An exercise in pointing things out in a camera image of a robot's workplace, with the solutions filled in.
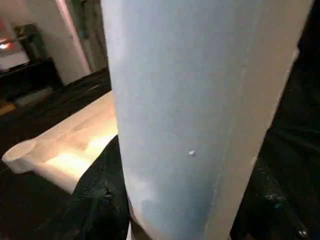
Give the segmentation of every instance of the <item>white wall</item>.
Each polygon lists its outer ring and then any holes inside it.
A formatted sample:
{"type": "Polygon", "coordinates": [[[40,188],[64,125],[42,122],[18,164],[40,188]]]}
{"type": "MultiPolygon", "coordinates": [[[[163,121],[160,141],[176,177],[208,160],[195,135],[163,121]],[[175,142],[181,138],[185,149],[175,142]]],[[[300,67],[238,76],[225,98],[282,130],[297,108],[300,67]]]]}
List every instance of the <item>white wall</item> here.
{"type": "Polygon", "coordinates": [[[64,84],[91,71],[64,0],[1,0],[0,16],[14,25],[36,23],[64,84]]]}
{"type": "Polygon", "coordinates": [[[33,22],[32,14],[23,0],[1,0],[0,16],[14,25],[33,22]]]}

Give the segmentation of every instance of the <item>white cylindrical post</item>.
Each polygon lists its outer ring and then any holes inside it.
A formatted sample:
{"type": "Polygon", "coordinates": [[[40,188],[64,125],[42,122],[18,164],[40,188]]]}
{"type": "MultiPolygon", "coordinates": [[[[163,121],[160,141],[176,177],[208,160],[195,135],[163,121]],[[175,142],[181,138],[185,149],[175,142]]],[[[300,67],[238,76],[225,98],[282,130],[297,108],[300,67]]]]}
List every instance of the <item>white cylindrical post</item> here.
{"type": "Polygon", "coordinates": [[[131,214],[225,240],[310,0],[102,0],[131,214]]]}

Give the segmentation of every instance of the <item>black fabric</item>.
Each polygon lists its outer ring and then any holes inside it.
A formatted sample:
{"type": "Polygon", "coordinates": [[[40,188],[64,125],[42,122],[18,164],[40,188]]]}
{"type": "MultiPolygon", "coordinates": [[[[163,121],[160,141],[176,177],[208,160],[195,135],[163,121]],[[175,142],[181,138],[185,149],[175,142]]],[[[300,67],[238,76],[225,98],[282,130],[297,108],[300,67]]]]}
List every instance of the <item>black fabric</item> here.
{"type": "MultiPolygon", "coordinates": [[[[0,155],[21,141],[52,128],[111,90],[104,69],[55,91],[44,101],[0,117],[0,155]]],[[[52,232],[35,230],[69,199],[69,194],[28,172],[14,174],[0,161],[0,235],[13,240],[46,240],[52,232]]]]}
{"type": "Polygon", "coordinates": [[[68,203],[39,232],[55,240],[125,240],[129,207],[118,136],[80,178],[68,203]]]}
{"type": "Polygon", "coordinates": [[[320,239],[320,1],[315,0],[232,240],[320,239]]]}

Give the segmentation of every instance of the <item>black cloth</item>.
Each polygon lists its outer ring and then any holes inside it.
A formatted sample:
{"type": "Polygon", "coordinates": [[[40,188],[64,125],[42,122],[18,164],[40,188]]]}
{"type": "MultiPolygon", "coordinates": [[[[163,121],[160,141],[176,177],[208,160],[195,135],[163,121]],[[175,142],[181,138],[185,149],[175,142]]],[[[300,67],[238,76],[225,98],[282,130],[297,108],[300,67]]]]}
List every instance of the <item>black cloth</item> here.
{"type": "Polygon", "coordinates": [[[118,136],[80,178],[68,203],[39,232],[55,240],[125,240],[129,206],[118,136]]]}
{"type": "MultiPolygon", "coordinates": [[[[14,145],[52,128],[110,90],[109,72],[104,69],[70,83],[42,102],[0,116],[0,156],[14,145]]],[[[52,232],[35,234],[35,230],[62,208],[69,197],[33,172],[14,174],[0,161],[0,238],[50,239],[52,232]]]]}

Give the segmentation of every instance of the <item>white plastic part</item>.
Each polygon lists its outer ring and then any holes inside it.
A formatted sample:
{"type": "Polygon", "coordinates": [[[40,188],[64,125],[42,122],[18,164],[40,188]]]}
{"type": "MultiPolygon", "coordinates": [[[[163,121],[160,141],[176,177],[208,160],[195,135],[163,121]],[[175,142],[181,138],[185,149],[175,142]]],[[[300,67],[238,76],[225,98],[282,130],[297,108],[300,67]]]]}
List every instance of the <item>white plastic part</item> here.
{"type": "Polygon", "coordinates": [[[152,240],[228,238],[311,3],[101,1],[125,186],[152,240]]]}
{"type": "Polygon", "coordinates": [[[15,173],[34,171],[72,193],[82,174],[118,133],[112,92],[2,157],[15,173]]]}

